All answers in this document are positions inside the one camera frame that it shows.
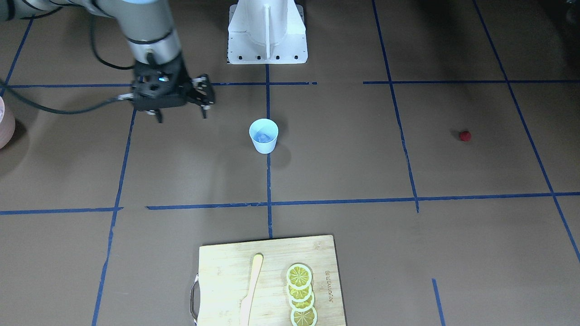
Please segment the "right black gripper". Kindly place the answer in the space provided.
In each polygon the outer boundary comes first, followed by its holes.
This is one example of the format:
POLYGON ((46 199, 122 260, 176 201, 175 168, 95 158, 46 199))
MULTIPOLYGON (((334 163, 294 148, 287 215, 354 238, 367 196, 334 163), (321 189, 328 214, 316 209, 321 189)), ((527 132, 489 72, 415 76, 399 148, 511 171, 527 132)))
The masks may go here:
POLYGON ((200 107, 203 119, 216 102, 215 91, 207 74, 191 78, 183 57, 152 68, 150 72, 150 109, 158 123, 163 123, 161 109, 193 103, 200 107))

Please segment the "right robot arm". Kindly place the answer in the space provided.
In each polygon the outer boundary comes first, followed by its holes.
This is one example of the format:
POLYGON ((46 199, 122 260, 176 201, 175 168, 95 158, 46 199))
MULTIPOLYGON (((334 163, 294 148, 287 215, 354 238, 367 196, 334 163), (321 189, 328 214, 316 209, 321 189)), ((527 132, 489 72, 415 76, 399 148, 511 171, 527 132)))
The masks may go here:
POLYGON ((191 78, 167 0, 3 0, 1 21, 35 20, 63 8, 81 7, 93 16, 110 17, 118 23, 134 62, 130 92, 80 110, 57 110, 35 103, 1 81, 2 89, 35 109, 52 114, 89 113, 113 103, 128 101, 133 109, 163 121, 162 109, 188 103, 200 108, 203 118, 216 97, 207 74, 191 78))

